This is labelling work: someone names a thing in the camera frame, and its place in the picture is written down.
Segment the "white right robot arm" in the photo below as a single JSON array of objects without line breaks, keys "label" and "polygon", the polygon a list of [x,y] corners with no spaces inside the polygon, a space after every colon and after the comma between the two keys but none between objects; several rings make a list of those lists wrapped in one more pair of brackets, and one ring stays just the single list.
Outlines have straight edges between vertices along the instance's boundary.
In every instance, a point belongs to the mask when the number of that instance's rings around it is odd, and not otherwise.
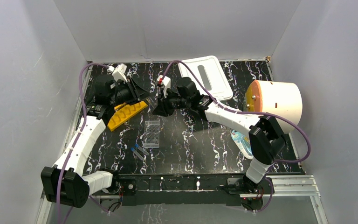
[{"label": "white right robot arm", "polygon": [[209,92],[201,94],[189,77],[180,78],[175,91],[171,89],[169,77],[160,75],[157,85],[159,91],[157,106],[152,112],[154,115],[168,117],[176,109],[188,109],[206,121],[247,136],[253,158],[244,176],[244,188],[249,193],[260,190],[262,179],[287,144],[277,119],[267,113],[243,112],[223,105]]}]

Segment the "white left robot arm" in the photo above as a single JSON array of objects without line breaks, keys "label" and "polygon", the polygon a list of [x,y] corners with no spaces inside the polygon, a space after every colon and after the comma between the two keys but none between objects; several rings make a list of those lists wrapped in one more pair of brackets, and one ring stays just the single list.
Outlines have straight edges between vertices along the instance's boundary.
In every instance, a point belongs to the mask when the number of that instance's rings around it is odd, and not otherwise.
[{"label": "white left robot arm", "polygon": [[149,97],[131,76],[103,75],[96,79],[94,97],[85,106],[79,128],[61,157],[52,167],[44,167],[41,181],[49,202],[81,208],[88,197],[105,190],[115,194],[121,182],[116,171],[103,168],[90,175],[83,170],[97,139],[105,131],[118,105],[134,105]]}]

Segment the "yellow test tube rack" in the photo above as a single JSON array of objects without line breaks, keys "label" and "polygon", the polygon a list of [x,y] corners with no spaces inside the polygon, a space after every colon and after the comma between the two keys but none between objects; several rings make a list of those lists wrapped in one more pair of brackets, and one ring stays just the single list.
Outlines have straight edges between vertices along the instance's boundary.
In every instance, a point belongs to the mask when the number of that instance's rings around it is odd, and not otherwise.
[{"label": "yellow test tube rack", "polygon": [[107,128],[113,132],[119,126],[127,122],[129,119],[140,113],[143,109],[147,108],[148,105],[145,101],[133,105],[121,104],[116,106],[115,113],[109,120]]}]

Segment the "white bin lid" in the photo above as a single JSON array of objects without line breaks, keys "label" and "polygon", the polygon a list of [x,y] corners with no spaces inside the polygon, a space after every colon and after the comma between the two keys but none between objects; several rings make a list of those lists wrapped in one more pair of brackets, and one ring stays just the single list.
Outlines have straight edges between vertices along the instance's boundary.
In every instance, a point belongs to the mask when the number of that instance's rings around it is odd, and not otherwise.
[{"label": "white bin lid", "polygon": [[232,99],[233,90],[217,57],[186,59],[178,65],[181,76],[191,78],[201,94],[206,95],[206,89],[218,101]]}]

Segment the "clear large test tube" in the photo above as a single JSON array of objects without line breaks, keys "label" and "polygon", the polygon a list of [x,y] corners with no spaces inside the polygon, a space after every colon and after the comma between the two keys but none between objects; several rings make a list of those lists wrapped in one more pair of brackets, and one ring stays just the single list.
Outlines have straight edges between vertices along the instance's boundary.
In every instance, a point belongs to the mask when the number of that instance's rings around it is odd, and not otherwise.
[{"label": "clear large test tube", "polygon": [[158,86],[157,94],[156,94],[156,101],[159,102],[161,99],[161,93],[163,91],[163,88],[161,86]]}]

